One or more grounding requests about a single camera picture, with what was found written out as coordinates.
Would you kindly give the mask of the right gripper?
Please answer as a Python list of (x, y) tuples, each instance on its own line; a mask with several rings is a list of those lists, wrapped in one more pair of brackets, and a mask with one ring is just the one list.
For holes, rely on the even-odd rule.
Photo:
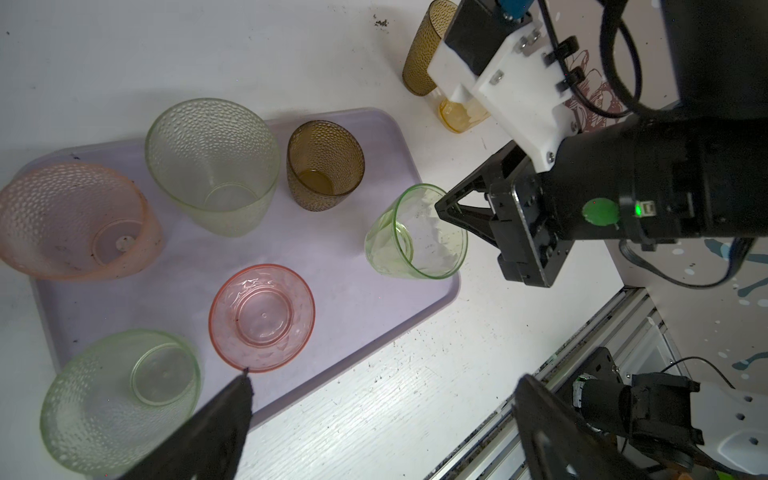
[(574, 242), (556, 231), (530, 159), (510, 141), (435, 204), (440, 219), (497, 246), (504, 278), (554, 285)]

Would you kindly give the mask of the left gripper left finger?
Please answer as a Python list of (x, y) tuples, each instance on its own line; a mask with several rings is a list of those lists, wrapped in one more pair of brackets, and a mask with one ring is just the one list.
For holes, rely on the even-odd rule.
[(232, 479), (252, 417), (253, 388), (244, 369), (124, 479)]

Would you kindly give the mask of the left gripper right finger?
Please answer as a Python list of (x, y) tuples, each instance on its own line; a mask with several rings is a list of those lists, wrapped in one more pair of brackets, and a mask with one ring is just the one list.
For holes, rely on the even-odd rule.
[(514, 416), (533, 479), (646, 479), (644, 470), (595, 434), (531, 375), (514, 391)]

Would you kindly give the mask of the green smooth cup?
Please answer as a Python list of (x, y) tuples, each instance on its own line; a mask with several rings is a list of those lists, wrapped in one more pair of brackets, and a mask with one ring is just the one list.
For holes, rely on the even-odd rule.
[(439, 218), (435, 205), (445, 191), (428, 183), (405, 190), (365, 237), (373, 269), (386, 276), (443, 280), (456, 274), (468, 251), (468, 233)]

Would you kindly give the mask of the pink smooth cup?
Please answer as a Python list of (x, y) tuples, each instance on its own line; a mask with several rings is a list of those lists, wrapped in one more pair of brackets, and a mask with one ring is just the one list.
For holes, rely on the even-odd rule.
[(307, 282), (277, 264), (245, 268), (222, 285), (211, 304), (211, 344), (229, 366), (251, 373), (276, 370), (307, 345), (316, 305)]

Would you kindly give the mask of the brown textured cup front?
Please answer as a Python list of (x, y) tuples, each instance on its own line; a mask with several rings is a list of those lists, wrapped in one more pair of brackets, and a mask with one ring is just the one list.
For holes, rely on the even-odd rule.
[(312, 120), (290, 136), (286, 168), (295, 202), (321, 212), (337, 206), (361, 184), (365, 158), (347, 129), (331, 121)]

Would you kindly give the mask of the pale green textured cup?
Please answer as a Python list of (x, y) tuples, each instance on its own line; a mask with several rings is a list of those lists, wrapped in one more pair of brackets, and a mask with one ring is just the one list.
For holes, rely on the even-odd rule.
[(193, 222), (225, 237), (258, 226), (281, 166), (277, 139), (265, 121), (218, 98), (165, 110), (148, 130), (144, 157), (158, 187)]

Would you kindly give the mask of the pink textured cup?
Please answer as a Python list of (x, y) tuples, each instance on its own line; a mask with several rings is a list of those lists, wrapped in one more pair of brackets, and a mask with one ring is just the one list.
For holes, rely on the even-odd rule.
[(123, 278), (149, 266), (164, 246), (145, 195), (104, 166), (37, 168), (1, 192), (1, 258), (37, 279)]

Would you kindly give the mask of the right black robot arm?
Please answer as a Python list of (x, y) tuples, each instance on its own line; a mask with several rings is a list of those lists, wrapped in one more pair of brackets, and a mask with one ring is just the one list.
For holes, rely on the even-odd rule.
[(767, 233), (767, 5), (661, 3), (679, 99), (641, 101), (615, 61), (630, 34), (622, 1), (602, 3), (603, 77), (622, 105), (587, 132), (567, 107), (585, 75), (575, 37), (536, 26), (526, 1), (463, 1), (429, 65), (452, 101), (476, 100), (510, 141), (437, 203), (439, 217), (499, 251), (509, 281), (551, 286), (577, 240), (633, 251), (728, 237), (727, 277)]

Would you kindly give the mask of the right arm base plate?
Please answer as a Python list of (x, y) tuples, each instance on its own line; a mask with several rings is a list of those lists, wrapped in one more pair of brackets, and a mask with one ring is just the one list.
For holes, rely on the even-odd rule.
[(590, 375), (598, 380), (611, 381), (614, 383), (623, 382), (610, 350), (606, 347), (597, 347), (570, 375), (565, 378), (562, 384), (553, 391), (555, 396), (566, 403), (571, 402), (572, 385), (582, 375)]

